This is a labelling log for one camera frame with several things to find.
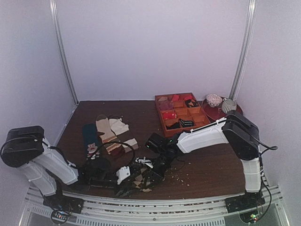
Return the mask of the brown argyle sock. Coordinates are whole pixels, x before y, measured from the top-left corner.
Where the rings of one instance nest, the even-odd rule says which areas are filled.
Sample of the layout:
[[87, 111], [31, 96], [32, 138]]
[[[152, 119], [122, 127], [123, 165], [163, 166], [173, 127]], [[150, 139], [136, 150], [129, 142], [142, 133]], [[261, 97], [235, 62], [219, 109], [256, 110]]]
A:
[[149, 171], [150, 168], [142, 167], [140, 169], [140, 174], [134, 178], [134, 181], [132, 182], [132, 187], [139, 189], [139, 191], [142, 191], [144, 193], [151, 192], [151, 181], [149, 178], [146, 177]]

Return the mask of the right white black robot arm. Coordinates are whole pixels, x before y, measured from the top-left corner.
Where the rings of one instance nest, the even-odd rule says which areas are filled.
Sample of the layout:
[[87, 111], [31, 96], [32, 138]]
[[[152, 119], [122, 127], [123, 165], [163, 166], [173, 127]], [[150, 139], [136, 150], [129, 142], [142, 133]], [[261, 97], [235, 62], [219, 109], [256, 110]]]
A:
[[252, 207], [262, 196], [259, 129], [236, 111], [228, 112], [226, 117], [211, 124], [185, 130], [172, 137], [153, 133], [145, 145], [159, 156], [138, 187], [143, 191], [152, 189], [164, 178], [165, 171], [178, 155], [219, 144], [229, 144], [241, 160], [245, 176], [245, 194], [241, 197], [241, 204], [246, 208]]

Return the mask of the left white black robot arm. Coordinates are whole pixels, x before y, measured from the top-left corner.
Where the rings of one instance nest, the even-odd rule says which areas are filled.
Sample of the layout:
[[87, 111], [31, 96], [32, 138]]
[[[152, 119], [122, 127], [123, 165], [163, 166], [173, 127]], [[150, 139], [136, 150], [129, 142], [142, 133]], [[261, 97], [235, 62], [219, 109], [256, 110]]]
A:
[[68, 204], [67, 197], [59, 192], [61, 183], [73, 191], [108, 188], [119, 197], [140, 191], [129, 165], [113, 173], [110, 162], [101, 155], [101, 148], [90, 148], [92, 152], [85, 163], [77, 166], [61, 149], [50, 145], [41, 126], [29, 126], [9, 130], [0, 157], [7, 166], [18, 168], [57, 209]]

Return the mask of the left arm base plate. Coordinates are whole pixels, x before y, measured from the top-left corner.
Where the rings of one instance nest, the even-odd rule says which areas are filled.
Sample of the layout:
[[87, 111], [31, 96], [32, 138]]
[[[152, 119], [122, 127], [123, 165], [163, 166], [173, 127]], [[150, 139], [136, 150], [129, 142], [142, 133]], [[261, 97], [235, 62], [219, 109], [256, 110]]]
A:
[[60, 210], [68, 213], [80, 214], [84, 205], [84, 200], [65, 196], [62, 194], [54, 194], [51, 196], [42, 196], [43, 204], [52, 210]]

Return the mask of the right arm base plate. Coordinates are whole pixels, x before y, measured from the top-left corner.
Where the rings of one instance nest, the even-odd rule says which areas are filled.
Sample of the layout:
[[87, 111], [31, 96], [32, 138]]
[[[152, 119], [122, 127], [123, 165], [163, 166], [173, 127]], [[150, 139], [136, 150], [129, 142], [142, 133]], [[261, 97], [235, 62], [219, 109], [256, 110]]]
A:
[[245, 192], [243, 195], [225, 199], [225, 205], [228, 213], [247, 210], [264, 204], [265, 199], [261, 191], [257, 193]]

